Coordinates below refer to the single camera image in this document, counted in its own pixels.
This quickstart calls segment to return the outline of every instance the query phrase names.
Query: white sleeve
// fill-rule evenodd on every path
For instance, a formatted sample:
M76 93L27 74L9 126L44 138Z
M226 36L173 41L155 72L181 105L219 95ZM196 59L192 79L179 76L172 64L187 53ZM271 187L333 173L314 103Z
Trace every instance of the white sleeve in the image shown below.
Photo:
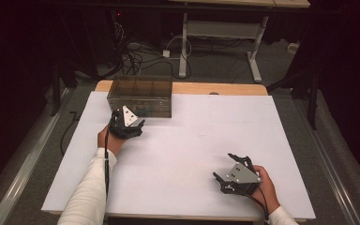
M270 225L293 225L297 224L294 218L280 206L276 211L272 212L268 217Z
M93 157L81 183L58 221L58 224L103 224L106 207L104 148L99 148ZM116 157L109 153L110 174L116 164Z

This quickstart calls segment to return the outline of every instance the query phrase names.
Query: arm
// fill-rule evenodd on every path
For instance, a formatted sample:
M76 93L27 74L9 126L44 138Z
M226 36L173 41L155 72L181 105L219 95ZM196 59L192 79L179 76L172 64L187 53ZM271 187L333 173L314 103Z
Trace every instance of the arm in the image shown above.
M106 190L104 177L104 147L107 127L97 135L98 150L93 157L87 172L71 195L58 224L102 224L106 207ZM125 140L109 135L107 148L110 150L110 174L116 163L116 157Z
M292 225L297 224L293 217L279 204L276 188L264 167L253 166L262 179L260 186L252 194L260 203L267 206L270 225Z

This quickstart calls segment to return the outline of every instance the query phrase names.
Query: hand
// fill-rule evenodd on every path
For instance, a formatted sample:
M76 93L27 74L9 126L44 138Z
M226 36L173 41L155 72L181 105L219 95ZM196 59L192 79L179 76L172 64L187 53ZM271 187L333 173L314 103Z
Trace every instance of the hand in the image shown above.
M267 203L268 215L270 215L280 206L276 194L276 188L274 187L274 184L264 167L255 165L253 168L259 173L262 182L260 183L260 189L257 188L252 196L263 205Z
M97 147L105 147L105 136L107 134L108 127L106 126L103 130L101 130L97 135ZM110 150L114 155L118 155L121 151L122 144L124 144L126 140L118 139L113 136L111 133L108 135L107 149Z

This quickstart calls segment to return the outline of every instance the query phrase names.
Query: white paper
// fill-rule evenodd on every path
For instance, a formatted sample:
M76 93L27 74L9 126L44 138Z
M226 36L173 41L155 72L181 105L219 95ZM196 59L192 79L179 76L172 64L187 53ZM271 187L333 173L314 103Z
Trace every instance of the white paper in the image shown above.
M63 211L97 150L111 116L106 92L92 92L42 210ZM220 192L235 161L263 165L294 218L315 218L271 97L172 95L172 118L145 118L113 169L107 213L167 218L257 219L246 197Z

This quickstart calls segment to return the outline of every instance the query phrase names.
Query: transparent box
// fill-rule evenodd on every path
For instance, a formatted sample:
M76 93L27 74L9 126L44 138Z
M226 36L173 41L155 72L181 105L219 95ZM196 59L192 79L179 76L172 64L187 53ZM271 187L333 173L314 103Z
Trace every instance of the transparent box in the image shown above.
M112 111L126 105L140 117L172 117L172 77L115 76L107 96Z

